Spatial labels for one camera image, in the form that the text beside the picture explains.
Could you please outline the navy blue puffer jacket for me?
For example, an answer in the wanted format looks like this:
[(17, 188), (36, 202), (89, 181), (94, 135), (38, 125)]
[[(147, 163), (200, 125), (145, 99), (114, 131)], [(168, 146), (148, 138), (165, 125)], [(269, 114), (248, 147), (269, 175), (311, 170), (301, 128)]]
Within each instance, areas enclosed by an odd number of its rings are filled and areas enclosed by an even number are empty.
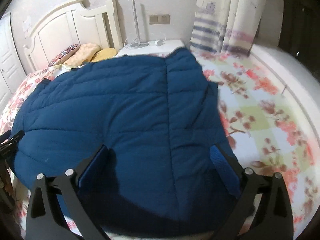
[(31, 189), (106, 146), (79, 187), (88, 214), (104, 231), (176, 237), (218, 230), (240, 195), (219, 153), (233, 151), (221, 124), (217, 84), (193, 54), (124, 56), (89, 63), (42, 81), (18, 111), (24, 131), (8, 161)]

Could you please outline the white wardrobe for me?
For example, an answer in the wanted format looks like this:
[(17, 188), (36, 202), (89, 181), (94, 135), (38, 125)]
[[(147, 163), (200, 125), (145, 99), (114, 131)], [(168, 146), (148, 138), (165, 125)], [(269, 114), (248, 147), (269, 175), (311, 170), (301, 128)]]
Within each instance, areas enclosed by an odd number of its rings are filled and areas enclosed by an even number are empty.
[(11, 12), (2, 16), (0, 27), (1, 113), (26, 77), (14, 43), (10, 16)]

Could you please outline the floral bed quilt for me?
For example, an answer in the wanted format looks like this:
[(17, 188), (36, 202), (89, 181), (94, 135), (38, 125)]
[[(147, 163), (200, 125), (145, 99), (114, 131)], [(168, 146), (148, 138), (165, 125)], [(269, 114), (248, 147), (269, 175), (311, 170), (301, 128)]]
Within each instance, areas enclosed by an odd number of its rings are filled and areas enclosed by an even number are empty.
[(262, 175), (280, 172), (294, 218), (293, 237), (308, 232), (319, 205), (319, 150), (310, 123), (265, 66), (230, 56), (197, 56), (206, 77), (219, 83), (219, 112), (242, 164)]

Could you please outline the embroidered round cushion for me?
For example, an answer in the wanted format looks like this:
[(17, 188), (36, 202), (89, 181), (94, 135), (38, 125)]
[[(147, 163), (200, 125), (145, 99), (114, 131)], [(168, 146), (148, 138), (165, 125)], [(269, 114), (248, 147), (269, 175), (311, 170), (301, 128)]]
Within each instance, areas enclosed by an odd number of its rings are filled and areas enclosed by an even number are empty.
[(79, 50), (79, 48), (80, 48), (79, 44), (72, 44), (68, 46), (67, 48), (62, 50), (60, 54), (56, 55), (56, 57), (54, 57), (52, 61), (49, 62), (48, 67), (63, 64), (71, 56), (73, 56)]

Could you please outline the beige patterned pillow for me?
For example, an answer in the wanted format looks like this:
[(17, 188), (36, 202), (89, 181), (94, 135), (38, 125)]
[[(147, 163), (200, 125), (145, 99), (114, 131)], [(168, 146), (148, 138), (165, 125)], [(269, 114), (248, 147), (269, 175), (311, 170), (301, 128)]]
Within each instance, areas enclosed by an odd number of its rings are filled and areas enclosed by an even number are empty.
[(72, 67), (81, 66), (84, 63), (89, 62), (98, 51), (100, 51), (100, 46), (97, 44), (83, 44), (73, 56), (64, 62), (64, 64)]

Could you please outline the yellow pillow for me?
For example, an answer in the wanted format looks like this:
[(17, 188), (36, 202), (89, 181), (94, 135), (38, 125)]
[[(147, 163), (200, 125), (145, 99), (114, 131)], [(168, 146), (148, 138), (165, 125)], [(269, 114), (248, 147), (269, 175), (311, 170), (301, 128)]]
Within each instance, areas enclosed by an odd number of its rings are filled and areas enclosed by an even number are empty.
[(105, 49), (102, 49), (101, 51), (97, 52), (92, 57), (90, 62), (100, 62), (100, 61), (108, 60), (108, 59), (115, 57), (117, 55), (117, 53), (118, 53), (117, 50), (114, 48), (105, 48)]

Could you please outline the white wooden headboard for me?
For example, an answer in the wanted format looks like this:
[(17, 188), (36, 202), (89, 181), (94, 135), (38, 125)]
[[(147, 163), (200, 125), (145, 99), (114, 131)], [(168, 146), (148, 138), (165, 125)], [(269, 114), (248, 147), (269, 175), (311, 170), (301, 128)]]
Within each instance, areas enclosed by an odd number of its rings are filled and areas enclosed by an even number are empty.
[(44, 69), (63, 49), (71, 44), (93, 43), (100, 48), (120, 51), (124, 42), (118, 18), (117, 0), (87, 9), (84, 0), (71, 0), (50, 11), (28, 35), (30, 45), (24, 54), (31, 70)]

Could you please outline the white window bench cabinet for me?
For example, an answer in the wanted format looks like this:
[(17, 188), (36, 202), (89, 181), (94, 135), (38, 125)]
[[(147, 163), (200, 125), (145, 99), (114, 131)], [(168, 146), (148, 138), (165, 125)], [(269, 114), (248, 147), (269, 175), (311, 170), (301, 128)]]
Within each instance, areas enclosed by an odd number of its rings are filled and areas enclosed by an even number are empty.
[(319, 81), (303, 64), (280, 48), (254, 44), (251, 54), (291, 91), (319, 136)]

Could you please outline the slim grey desk lamp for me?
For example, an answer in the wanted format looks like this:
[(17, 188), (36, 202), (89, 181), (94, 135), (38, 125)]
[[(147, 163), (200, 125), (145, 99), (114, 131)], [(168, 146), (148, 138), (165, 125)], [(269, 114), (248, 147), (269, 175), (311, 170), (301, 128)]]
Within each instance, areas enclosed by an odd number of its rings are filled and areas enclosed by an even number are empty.
[(135, 32), (136, 32), (136, 38), (131, 43), (130, 47), (133, 49), (140, 49), (147, 47), (149, 44), (148, 42), (142, 42), (140, 38), (140, 32), (139, 32), (139, 25), (138, 25), (138, 17), (137, 17), (137, 10), (136, 10), (136, 2), (135, 0), (132, 0), (132, 12), (133, 12), (133, 19), (135, 24)]

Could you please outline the white nightstand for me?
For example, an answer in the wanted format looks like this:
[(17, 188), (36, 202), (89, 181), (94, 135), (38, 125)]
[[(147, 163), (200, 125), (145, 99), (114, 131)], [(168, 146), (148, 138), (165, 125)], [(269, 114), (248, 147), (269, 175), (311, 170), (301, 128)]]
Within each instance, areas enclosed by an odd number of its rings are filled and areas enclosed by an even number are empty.
[(115, 57), (122, 56), (135, 56), (135, 55), (155, 55), (155, 56), (167, 56), (178, 48), (185, 47), (181, 40), (161, 40), (160, 45), (156, 44), (156, 41), (148, 42), (146, 47), (132, 48), (127, 44), (122, 48)]

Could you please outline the patterned sailboat curtain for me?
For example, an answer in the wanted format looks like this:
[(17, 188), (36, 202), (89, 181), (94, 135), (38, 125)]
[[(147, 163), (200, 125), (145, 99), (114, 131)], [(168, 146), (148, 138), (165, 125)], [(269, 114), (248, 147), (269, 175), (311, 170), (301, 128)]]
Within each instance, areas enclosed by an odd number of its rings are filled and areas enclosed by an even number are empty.
[(190, 48), (248, 55), (267, 0), (197, 0)]

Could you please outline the gold wall socket plate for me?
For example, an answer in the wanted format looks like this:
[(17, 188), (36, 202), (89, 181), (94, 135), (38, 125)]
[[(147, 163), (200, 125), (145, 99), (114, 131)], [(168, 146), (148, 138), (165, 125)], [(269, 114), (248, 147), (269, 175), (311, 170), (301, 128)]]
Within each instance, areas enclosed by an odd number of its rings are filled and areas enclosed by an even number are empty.
[(149, 24), (170, 24), (170, 15), (150, 15), (149, 16)]

